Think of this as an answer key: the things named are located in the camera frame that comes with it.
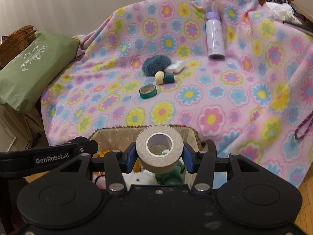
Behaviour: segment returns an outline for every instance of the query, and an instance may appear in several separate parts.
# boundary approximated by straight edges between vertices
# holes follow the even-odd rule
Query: green bag
[[[0,71],[0,104],[33,109],[45,87],[76,58],[79,41],[50,32],[37,38]]]

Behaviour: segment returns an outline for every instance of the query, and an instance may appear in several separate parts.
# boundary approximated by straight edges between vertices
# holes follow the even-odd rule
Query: roll of tape
[[[155,155],[149,150],[154,145],[164,145],[170,151],[165,155]],[[183,146],[183,139],[178,131],[167,125],[149,126],[136,140],[139,161],[145,169],[153,173],[165,173],[173,169],[179,162]]]
[[[142,99],[148,99],[157,94],[155,85],[145,85],[139,89],[139,94]]]

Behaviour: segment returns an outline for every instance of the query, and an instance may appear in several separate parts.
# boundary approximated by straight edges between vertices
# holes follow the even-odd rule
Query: thermos
[[[224,59],[225,48],[222,33],[221,18],[215,12],[205,15],[205,24],[208,42],[208,55],[211,59]]]

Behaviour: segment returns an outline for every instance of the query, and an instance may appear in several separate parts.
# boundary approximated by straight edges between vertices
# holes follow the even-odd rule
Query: gray pom-pom
[[[162,71],[172,63],[171,59],[165,55],[156,55],[148,58],[142,65],[142,71],[148,77],[153,77],[158,71]]]

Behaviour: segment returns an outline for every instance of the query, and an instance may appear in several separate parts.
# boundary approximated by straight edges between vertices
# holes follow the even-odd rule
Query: pink floral blanket
[[[209,61],[204,15],[222,18],[225,61]],[[295,129],[313,107],[313,44],[277,22],[258,0],[147,0],[115,11],[81,40],[79,59],[41,97],[50,145],[115,126],[181,124],[295,186],[313,160],[312,130]],[[187,60],[175,83],[154,84],[141,66],[164,54]],[[300,129],[303,133],[307,124]]]

